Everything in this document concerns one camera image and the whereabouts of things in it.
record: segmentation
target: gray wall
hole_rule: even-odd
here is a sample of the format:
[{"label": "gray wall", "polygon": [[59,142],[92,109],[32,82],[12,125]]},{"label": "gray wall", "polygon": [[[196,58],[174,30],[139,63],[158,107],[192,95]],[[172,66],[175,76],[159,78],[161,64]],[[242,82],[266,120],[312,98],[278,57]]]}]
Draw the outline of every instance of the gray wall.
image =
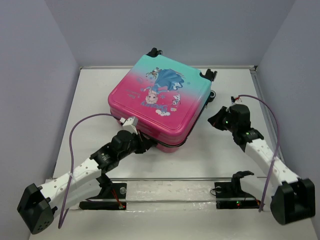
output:
[{"label": "gray wall", "polygon": [[17,206],[54,169],[78,74],[43,0],[1,1],[0,239],[29,237]]},{"label": "gray wall", "polygon": [[258,67],[263,95],[280,122],[286,164],[315,183],[320,237],[320,1],[297,0]]},{"label": "gray wall", "polygon": [[257,65],[294,0],[45,0],[81,66]]}]

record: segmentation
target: cartoon character print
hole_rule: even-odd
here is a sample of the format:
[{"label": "cartoon character print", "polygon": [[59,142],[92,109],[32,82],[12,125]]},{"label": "cartoon character print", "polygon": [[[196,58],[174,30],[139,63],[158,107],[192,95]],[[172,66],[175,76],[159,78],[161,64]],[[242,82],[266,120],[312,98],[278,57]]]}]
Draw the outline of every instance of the cartoon character print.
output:
[{"label": "cartoon character print", "polygon": [[145,97],[145,101],[147,104],[156,104],[158,101],[158,94],[155,91],[152,91],[151,89],[149,89],[149,93]]},{"label": "cartoon character print", "polygon": [[178,106],[181,104],[181,97],[180,97],[180,94],[174,95],[173,97],[174,97],[174,100],[172,101],[170,110],[172,112],[175,112],[177,111]]},{"label": "cartoon character print", "polygon": [[159,69],[158,67],[146,74],[156,78],[153,86],[146,87],[143,91],[149,89],[145,100],[148,104],[155,104],[158,101],[158,94],[163,92],[177,91],[183,88],[185,81],[182,76],[172,69]]},{"label": "cartoon character print", "polygon": [[170,112],[169,111],[161,111],[160,109],[157,109],[157,110],[155,110],[155,112],[157,114],[159,114],[161,117],[170,116]]}]

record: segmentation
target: screw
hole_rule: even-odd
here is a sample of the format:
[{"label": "screw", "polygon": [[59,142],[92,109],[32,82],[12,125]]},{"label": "screw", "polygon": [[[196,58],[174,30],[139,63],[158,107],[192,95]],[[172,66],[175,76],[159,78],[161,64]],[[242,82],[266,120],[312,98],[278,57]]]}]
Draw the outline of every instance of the screw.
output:
[{"label": "screw", "polygon": [[222,192],[221,191],[221,186],[217,186],[214,191],[215,191],[216,194],[220,194]]},{"label": "screw", "polygon": [[125,195],[126,192],[127,192],[127,189],[126,189],[124,186],[120,188],[120,193],[121,193],[122,195]]}]

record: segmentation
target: pink suitcase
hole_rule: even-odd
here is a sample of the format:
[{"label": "pink suitcase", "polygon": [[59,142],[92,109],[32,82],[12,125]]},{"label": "pink suitcase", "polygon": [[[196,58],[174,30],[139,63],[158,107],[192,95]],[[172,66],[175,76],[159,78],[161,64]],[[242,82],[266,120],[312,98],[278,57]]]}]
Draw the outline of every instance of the pink suitcase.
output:
[{"label": "pink suitcase", "polygon": [[157,148],[175,152],[185,143],[198,117],[216,94],[217,72],[201,71],[162,56],[153,48],[110,93],[113,115],[138,118],[137,129],[155,140]]}]

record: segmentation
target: red wire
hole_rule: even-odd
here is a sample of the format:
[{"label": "red wire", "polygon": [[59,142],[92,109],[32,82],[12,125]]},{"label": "red wire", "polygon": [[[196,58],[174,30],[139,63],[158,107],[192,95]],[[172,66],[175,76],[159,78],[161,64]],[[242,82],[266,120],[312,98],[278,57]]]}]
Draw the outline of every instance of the red wire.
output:
[{"label": "red wire", "polygon": [[114,189],[112,189],[112,190],[111,190],[111,193],[112,193],[112,195],[114,196],[115,200],[118,202],[119,206],[120,206],[120,207],[121,207],[121,206],[123,207],[122,203],[120,202],[120,200],[119,200],[119,198],[118,198],[118,196],[117,196],[116,191],[115,191]]}]

